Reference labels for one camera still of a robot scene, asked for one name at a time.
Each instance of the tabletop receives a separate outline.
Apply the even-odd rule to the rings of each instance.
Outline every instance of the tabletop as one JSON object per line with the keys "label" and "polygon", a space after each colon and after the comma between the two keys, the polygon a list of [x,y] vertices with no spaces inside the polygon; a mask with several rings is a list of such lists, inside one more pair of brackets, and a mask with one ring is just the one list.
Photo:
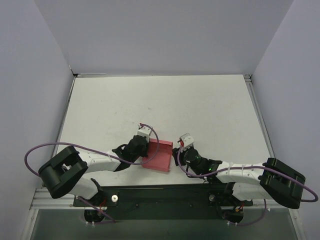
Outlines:
{"label": "tabletop", "polygon": [[[256,164],[270,156],[242,75],[78,77],[60,142],[106,152],[127,144],[138,123],[153,126],[159,139],[173,142],[173,147],[190,133],[204,158]],[[169,172],[132,165],[84,176],[101,186],[203,182],[188,178],[173,158]]]}

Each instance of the white round knob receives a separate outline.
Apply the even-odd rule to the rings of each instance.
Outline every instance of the white round knob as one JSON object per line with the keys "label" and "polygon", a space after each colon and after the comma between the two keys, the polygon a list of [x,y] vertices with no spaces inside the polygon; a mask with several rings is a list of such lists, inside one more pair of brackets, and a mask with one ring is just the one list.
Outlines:
{"label": "white round knob", "polygon": [[113,195],[113,196],[111,197],[111,201],[112,201],[113,203],[118,202],[118,196],[117,196],[117,195]]}

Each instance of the metal frame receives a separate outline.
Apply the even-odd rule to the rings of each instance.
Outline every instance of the metal frame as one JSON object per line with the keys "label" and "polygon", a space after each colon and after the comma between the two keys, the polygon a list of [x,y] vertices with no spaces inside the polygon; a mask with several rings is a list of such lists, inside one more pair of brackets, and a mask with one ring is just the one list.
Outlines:
{"label": "metal frame", "polygon": [[[62,129],[63,129],[64,122],[66,119],[70,98],[71,98],[72,91],[73,91],[74,84],[75,84],[75,80],[77,77],[78,78],[81,78],[81,77],[99,78],[99,77],[106,77],[106,75],[105,74],[79,74],[78,76],[75,76],[73,78],[72,86],[71,86],[68,100],[67,100],[66,107],[65,107],[63,120],[61,122],[61,126],[60,126],[59,133],[57,136],[57,141],[59,141],[61,134],[62,134]],[[260,108],[258,106],[256,95],[255,95],[255,92],[253,89],[251,75],[246,74],[246,75],[244,75],[244,78],[245,78],[245,83],[247,85],[248,92],[251,97],[251,101],[252,101],[254,110],[256,112],[256,115],[257,115],[261,130],[262,130],[269,154],[271,157],[274,157],[275,154],[274,154],[274,151],[273,151],[273,148],[271,145],[268,131],[267,131],[265,122],[263,120],[263,116],[262,116]],[[58,147],[56,146],[53,150],[52,155],[54,155],[57,152],[57,150],[58,150]],[[38,211],[40,209],[80,209],[79,207],[73,207],[73,201],[74,201],[74,196],[71,194],[67,194],[60,199],[52,199],[49,192],[46,189],[36,189],[31,206],[30,206],[30,210],[28,213],[27,221],[25,223],[25,226],[24,226],[24,229],[22,232],[21,239],[22,240],[29,240],[31,238],[33,230],[34,230],[35,222],[36,222],[36,219],[38,216]],[[261,209],[264,207],[263,200],[255,200],[255,201],[253,201],[253,203],[254,203],[254,205],[251,208],[260,208]],[[283,206],[276,203],[274,200],[267,200],[267,205],[271,210],[274,208],[284,208]],[[296,209],[289,209],[289,213],[290,213],[290,217],[292,220],[292,224],[293,224],[297,239],[298,240],[306,240],[306,235],[305,235],[305,232],[303,229],[303,225],[302,225],[301,217],[299,215],[299,211]]]}

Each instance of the wall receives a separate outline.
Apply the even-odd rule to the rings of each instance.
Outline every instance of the wall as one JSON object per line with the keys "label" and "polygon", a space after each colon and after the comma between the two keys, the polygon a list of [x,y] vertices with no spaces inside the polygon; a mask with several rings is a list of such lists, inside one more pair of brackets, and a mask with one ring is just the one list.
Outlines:
{"label": "wall", "polygon": [[[24,165],[31,147],[56,139],[73,80],[31,0],[0,8],[0,239],[20,239],[40,181]],[[31,156],[38,168],[52,149]]]}
{"label": "wall", "polygon": [[[295,0],[253,74],[275,155],[320,194],[320,1]],[[301,204],[308,239],[319,239],[320,204]]]}
{"label": "wall", "polygon": [[35,0],[74,73],[252,74],[293,0]]}

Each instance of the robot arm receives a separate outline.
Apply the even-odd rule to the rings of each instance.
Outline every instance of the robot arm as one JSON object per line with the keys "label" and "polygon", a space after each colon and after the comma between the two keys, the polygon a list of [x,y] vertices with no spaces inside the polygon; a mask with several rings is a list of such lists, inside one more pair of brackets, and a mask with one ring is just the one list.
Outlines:
{"label": "robot arm", "polygon": [[151,132],[147,126],[141,126],[128,144],[107,151],[108,156],[77,151],[73,146],[68,146],[46,162],[38,173],[54,199],[73,194],[93,204],[101,203],[106,197],[104,191],[95,179],[87,179],[84,174],[97,171],[118,172],[130,167],[130,163],[138,158],[146,157]]}
{"label": "robot arm", "polygon": [[[300,183],[304,184],[306,178],[288,165],[276,158],[269,158],[267,162],[258,164],[233,164],[219,160],[212,160],[200,156],[194,148],[194,139],[190,134],[180,137],[181,146],[180,163],[187,165],[192,171],[199,175],[209,174],[222,169],[217,174],[205,178],[209,183],[230,183],[233,184],[232,195],[239,201],[250,201],[252,199],[273,199],[280,205],[287,208],[298,209],[302,198],[303,189],[295,183],[269,171],[245,167],[268,167],[281,172]],[[172,150],[172,155],[178,166],[179,148]]]}

